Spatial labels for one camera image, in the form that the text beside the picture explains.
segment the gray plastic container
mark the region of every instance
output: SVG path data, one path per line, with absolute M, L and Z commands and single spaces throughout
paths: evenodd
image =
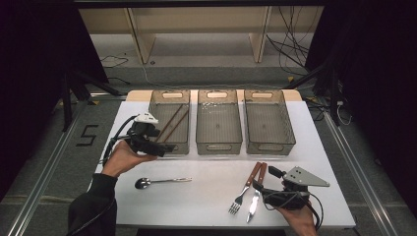
M 288 155 L 294 145 L 282 90 L 245 90 L 248 154 Z
M 154 90 L 150 98 L 149 113 L 159 123 L 159 137 L 151 141 L 175 145 L 174 151 L 166 155 L 185 155 L 190 151 L 190 91 L 189 90 Z
M 198 153 L 239 154 L 242 140 L 236 90 L 199 90 Z

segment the fork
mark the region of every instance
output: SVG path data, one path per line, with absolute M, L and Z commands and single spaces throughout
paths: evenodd
M 252 181 L 254 180 L 255 175 L 258 173 L 258 170 L 261 168 L 261 163 L 257 162 L 254 169 L 252 170 L 251 175 L 249 176 L 248 180 L 245 183 L 245 186 L 243 187 L 242 193 L 235 199 L 232 206 L 229 208 L 229 213 L 236 214 L 236 212 L 239 210 L 240 206 L 243 202 L 243 195 L 245 192 L 251 187 Z

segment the white tabletop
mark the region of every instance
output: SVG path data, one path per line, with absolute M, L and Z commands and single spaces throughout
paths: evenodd
M 122 174 L 116 185 L 117 224 L 158 228 L 286 227 L 288 224 L 282 215 L 276 210 L 267 210 L 262 199 L 254 218 L 246 223 L 255 192 L 252 187 L 246 192 L 240 210 L 235 215 L 228 212 L 255 163 L 264 161 L 287 172 L 294 166 L 300 166 L 329 182 L 329 188 L 309 187 L 309 191 L 320 199 L 324 207 L 325 219 L 322 227 L 355 226 L 305 102 L 287 101 L 297 142 L 288 156 L 247 154 L 245 132 L 242 134 L 244 141 L 239 155 L 198 155 L 197 101 L 192 99 L 191 103 L 190 153 L 184 156 L 160 157 Z M 244 121 L 242 100 L 239 104 L 241 121 Z M 113 137 L 130 116 L 148 111 L 148 106 L 148 102 L 122 102 L 109 137 Z M 121 135 L 126 134 L 130 126 L 131 124 L 127 125 Z M 101 164 L 98 164 L 96 172 L 100 171 Z M 151 180 L 192 177 L 193 181 L 155 183 L 144 190 L 138 190 L 134 185 L 141 177 Z M 281 180 L 268 173 L 264 185 L 269 189 L 282 190 Z M 310 200 L 313 208 L 321 215 L 319 203 L 313 197 Z

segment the knife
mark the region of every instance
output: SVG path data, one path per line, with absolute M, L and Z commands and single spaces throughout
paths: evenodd
M 261 165 L 261 172 L 260 172 L 260 175 L 258 177 L 258 182 L 260 184 L 262 184 L 263 181 L 264 181 L 264 176 L 265 176 L 266 171 L 267 171 L 267 164 L 265 162 L 263 162 L 262 165 Z M 260 195 L 261 195 L 261 193 L 258 190 L 256 190 L 255 195 L 252 198 L 251 207 L 249 208 L 248 217 L 246 218 L 247 223 L 249 223 L 249 221 L 251 221 L 251 219 L 254 217 L 255 211 L 257 210 L 257 205 L 258 205 L 258 200 L 260 199 Z

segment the spoon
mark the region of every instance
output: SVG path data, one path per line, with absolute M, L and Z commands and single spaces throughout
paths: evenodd
M 192 178 L 179 178 L 179 179 L 169 179 L 169 180 L 154 180 L 150 181 L 149 178 L 140 178 L 135 183 L 135 188 L 137 189 L 145 189 L 150 183 L 162 183 L 162 182 L 189 182 Z

